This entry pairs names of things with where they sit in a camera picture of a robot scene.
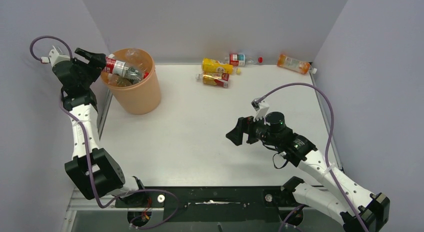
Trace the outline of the large clear unlabelled bottle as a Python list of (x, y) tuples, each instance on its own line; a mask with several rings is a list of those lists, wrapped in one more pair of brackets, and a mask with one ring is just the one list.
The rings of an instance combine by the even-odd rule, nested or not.
[(149, 72), (149, 61), (142, 55), (137, 48), (130, 48), (125, 53), (126, 60), (136, 66), (141, 72)]

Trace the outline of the red-label bottle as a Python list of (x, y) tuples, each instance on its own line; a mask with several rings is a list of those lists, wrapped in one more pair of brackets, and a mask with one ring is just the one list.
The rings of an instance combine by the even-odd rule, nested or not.
[(143, 76), (145, 79), (149, 75), (148, 72), (139, 71), (135, 65), (114, 57), (106, 57), (106, 66), (103, 71), (120, 77)]

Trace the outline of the green-label upright-lying bottle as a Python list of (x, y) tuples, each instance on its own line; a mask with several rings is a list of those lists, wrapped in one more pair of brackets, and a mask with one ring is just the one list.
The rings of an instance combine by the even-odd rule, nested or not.
[(124, 76), (124, 77), (119, 77), (117, 79), (117, 85), (120, 87), (128, 87), (131, 85), (135, 85), (138, 84), (139, 82), (141, 82), (143, 80), (143, 76)]

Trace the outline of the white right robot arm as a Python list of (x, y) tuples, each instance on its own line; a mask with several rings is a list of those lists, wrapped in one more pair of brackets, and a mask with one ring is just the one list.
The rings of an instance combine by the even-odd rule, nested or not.
[(332, 164), (306, 137), (286, 126), (281, 112), (265, 118), (240, 117), (225, 136), (236, 146), (261, 142), (294, 167), (307, 173), (325, 190), (293, 176), (281, 186), (281, 199), (289, 206), (296, 203), (312, 207), (342, 225), (346, 232), (379, 232), (388, 222), (390, 199), (383, 193), (372, 193), (354, 182)]

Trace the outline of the red-yellow label bottle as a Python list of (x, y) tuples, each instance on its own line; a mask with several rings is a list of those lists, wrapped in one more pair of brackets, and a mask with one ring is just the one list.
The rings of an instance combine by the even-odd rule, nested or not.
[(229, 73), (199, 73), (195, 76), (196, 80), (202, 82), (204, 85), (228, 88), (229, 86)]

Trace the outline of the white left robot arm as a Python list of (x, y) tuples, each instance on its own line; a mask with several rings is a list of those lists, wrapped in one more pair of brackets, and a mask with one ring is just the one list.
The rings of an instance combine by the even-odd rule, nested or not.
[(52, 72), (62, 84), (61, 109), (72, 125), (73, 153), (71, 160), (64, 165), (65, 172), (88, 200), (106, 195), (124, 199), (144, 186), (135, 176), (126, 178), (119, 164), (100, 146), (97, 99), (90, 88), (114, 59), (80, 48), (75, 53), (88, 62), (71, 58), (57, 47), (48, 54)]

